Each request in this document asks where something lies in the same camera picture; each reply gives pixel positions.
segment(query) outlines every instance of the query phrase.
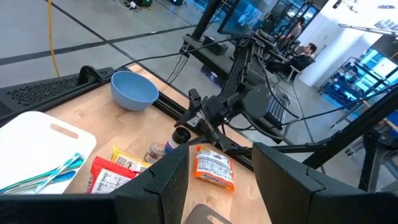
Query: cutting board handle hole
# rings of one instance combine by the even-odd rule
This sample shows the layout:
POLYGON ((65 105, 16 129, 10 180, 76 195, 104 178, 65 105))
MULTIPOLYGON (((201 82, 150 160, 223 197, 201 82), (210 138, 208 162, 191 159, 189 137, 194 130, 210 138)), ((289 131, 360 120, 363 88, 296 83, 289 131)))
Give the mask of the cutting board handle hole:
POLYGON ((209 220, 212 224, 224 224, 221 220, 214 217, 213 215, 208 215, 207 220, 209 220))
POLYGON ((50 124, 50 128, 53 129, 54 131, 58 132, 58 133, 66 135, 68 137, 71 137, 71 138, 74 138, 74 139, 78 139, 79 138, 78 134, 76 134, 73 131, 70 131, 70 130, 68 130, 66 128, 63 128, 63 127, 61 127, 61 126, 59 126, 57 124, 50 124))

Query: snack bag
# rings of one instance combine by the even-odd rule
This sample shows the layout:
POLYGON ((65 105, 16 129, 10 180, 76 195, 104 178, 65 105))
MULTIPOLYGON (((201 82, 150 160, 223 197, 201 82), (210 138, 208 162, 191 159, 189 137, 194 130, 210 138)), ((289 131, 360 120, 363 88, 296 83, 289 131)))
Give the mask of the snack bag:
POLYGON ((108 194, 135 178, 137 174, 136 171, 96 156, 91 166, 87 192, 89 194, 108 194))
POLYGON ((112 162, 140 173, 144 172, 151 165, 142 159, 130 156, 129 154, 120 150, 117 146, 113 146, 112 162))
POLYGON ((234 173, 230 159, 203 146, 198 146, 197 151, 193 176, 234 191, 234 173))

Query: white cutting board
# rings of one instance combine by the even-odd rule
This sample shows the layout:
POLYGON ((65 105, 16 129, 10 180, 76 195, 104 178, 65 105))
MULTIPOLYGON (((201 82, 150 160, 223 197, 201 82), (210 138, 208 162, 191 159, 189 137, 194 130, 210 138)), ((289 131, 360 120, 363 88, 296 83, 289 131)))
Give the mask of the white cutting board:
MULTIPOLYGON (((41 112, 22 113, 0 128, 0 189, 57 168, 76 152, 86 162, 95 146, 96 138, 86 131, 41 112)), ((71 181, 50 184, 40 194, 62 194, 71 181)))

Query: toothbrush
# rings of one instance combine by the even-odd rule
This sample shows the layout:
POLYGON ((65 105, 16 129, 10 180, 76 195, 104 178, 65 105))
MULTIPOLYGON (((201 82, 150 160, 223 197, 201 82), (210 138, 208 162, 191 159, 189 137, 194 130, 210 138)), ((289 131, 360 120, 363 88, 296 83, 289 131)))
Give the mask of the toothbrush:
MULTIPOLYGON (((71 180, 73 178, 73 176, 75 176, 75 174, 76 174, 76 171, 74 171, 74 170, 73 171, 68 171, 68 172, 66 172, 64 174, 60 174, 56 178, 54 178, 51 181, 50 184, 56 184, 56 183, 59 183, 59 182, 71 180)), ((40 184, 40 182, 36 182, 36 183, 33 183, 33 184, 24 185, 22 187, 16 187, 16 188, 13 188, 11 190, 8 190, 8 191, 4 192, 3 194, 14 194, 14 193, 20 192, 22 190, 29 190, 31 188, 39 186, 39 184, 40 184)))
MULTIPOLYGON (((83 162, 84 162, 84 160, 83 160, 82 158, 80 158, 80 159, 76 160, 74 163, 72 163, 72 164, 71 164, 68 168, 66 168, 64 171, 68 171, 68 170, 72 170, 72 169, 79 168, 79 167, 81 167, 81 165, 83 165, 83 162)), ((23 185, 23 184, 28 184, 28 183, 30 183, 30 182, 33 182, 33 181, 36 181, 36 180, 40 180, 40 179, 46 178, 46 177, 50 176, 51 174, 53 174, 53 172, 55 172, 56 170, 57 170, 57 168, 52 169, 52 170, 50 170, 50 171, 48 171, 48 172, 45 172, 45 173, 43 173, 43 174, 39 174, 39 175, 37 175, 37 176, 35 176, 35 177, 31 177, 31 178, 28 178, 28 179, 19 181, 19 182, 15 183, 15 184, 11 184, 11 185, 9 185, 9 186, 3 188, 3 189, 0 189, 0 194, 6 192, 6 191, 8 191, 8 190, 12 190, 12 189, 14 189, 14 188, 17 188, 17 187, 21 187, 21 185, 23 185)))
POLYGON ((39 186, 33 191, 33 194, 39 193, 45 186, 47 186, 56 176, 58 176, 61 172, 63 172, 70 164, 75 162, 81 156, 77 152, 71 159, 68 159, 64 164, 57 168, 45 181, 41 182, 39 186))

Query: blue bowl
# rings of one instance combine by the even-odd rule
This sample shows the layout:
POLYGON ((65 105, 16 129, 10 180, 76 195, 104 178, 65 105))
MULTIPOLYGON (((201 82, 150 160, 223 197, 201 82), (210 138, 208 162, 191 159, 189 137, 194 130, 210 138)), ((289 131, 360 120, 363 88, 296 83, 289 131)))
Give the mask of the blue bowl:
POLYGON ((116 72, 111 79, 113 100, 127 110, 140 111, 159 97, 156 86, 134 72, 116 72))

